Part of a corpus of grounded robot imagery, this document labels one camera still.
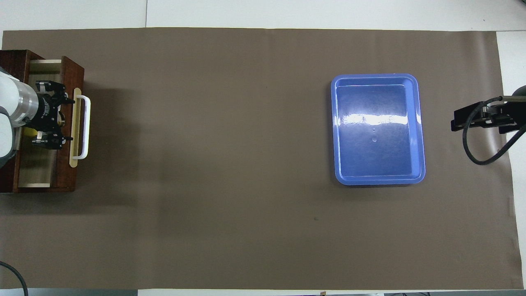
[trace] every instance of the brown mat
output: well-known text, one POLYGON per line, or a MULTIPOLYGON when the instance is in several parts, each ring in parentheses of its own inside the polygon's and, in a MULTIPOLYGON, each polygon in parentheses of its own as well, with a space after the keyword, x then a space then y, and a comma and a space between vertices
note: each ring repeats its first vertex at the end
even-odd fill
POLYGON ((449 130, 502 94, 494 32, 18 31, 3 48, 70 57, 93 100, 77 191, 0 198, 0 258, 31 287, 522 288, 509 159, 477 166, 449 130), (343 186, 329 83, 392 72, 418 79, 427 176, 343 186))

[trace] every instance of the plastic tray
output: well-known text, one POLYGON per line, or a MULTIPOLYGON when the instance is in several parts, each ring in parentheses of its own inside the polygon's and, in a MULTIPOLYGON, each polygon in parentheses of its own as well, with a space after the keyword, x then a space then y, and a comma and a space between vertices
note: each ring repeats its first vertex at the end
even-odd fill
POLYGON ((426 174, 418 82, 410 74, 340 75, 331 85, 336 178, 414 184, 426 174))

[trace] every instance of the white handle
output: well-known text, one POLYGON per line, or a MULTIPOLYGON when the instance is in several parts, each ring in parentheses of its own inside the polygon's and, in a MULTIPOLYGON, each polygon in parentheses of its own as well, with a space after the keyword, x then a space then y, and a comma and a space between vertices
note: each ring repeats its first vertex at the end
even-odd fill
POLYGON ((92 102, 89 97, 85 95, 78 95, 77 98, 83 98, 86 101, 84 107, 84 138, 82 140, 82 154, 79 156, 73 156, 73 159, 84 159, 88 156, 88 144, 89 144, 89 119, 92 111, 92 102))

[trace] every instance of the black wire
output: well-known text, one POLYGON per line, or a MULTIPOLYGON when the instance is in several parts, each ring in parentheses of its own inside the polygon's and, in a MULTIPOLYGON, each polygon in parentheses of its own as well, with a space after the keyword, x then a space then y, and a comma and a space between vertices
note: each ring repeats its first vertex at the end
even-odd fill
POLYGON ((466 120, 466 124, 464 125, 464 129, 462 130, 462 145, 464 146, 464 151, 468 155, 469 159, 471 159, 472 162, 478 165, 487 165, 499 159, 502 155, 504 155, 504 153, 506 153, 506 151, 511 147, 511 145, 515 144, 515 142, 526 132, 526 125, 523 125, 516 132, 516 134, 513 135, 513 137, 511 137, 511 139, 497 153, 495 153, 494 156, 490 157, 489 159, 481 161, 481 160, 476 159, 475 156, 471 154, 471 151, 469 151, 469 147, 468 147, 468 129, 469 129, 469 126, 471 125, 471 122, 473 121, 473 118, 478 112, 480 112, 482 107, 490 103, 493 103, 495 101, 501 101, 501 100, 502 100, 502 97, 498 96, 498 97, 494 97, 494 98, 491 98, 487 101, 480 103, 477 107, 475 107, 475 109, 473 109, 473 111, 471 111, 471 113, 468 116, 468 119, 466 120))
POLYGON ((24 281, 24 278, 22 278, 22 275, 18 272, 18 270, 16 270, 14 267, 12 267, 11 265, 3 262, 3 261, 0 261, 0 265, 11 270, 11 272, 13 272, 16 277, 18 278, 18 280, 20 281, 20 283, 22 284, 22 290, 24 290, 24 296, 28 296, 29 295, 29 292, 27 291, 27 285, 26 285, 26 281, 24 281))

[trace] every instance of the wooden drawer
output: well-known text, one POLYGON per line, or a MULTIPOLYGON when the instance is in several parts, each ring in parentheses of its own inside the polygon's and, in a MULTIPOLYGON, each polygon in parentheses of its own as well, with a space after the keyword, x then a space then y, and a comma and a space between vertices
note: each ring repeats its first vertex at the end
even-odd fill
MULTIPOLYGON (((70 97, 75 88, 83 88, 84 68, 66 56, 46 60, 28 50, 0 51, 0 66, 33 88, 37 80, 52 80, 64 84, 70 97)), ((62 133, 72 136, 73 105, 63 104, 61 112, 65 117, 62 133)), ((69 164, 71 142, 66 141, 61 150, 47 150, 31 144, 34 133, 26 127, 17 129, 18 152, 0 169, 0 192, 75 190, 77 168, 69 164)))

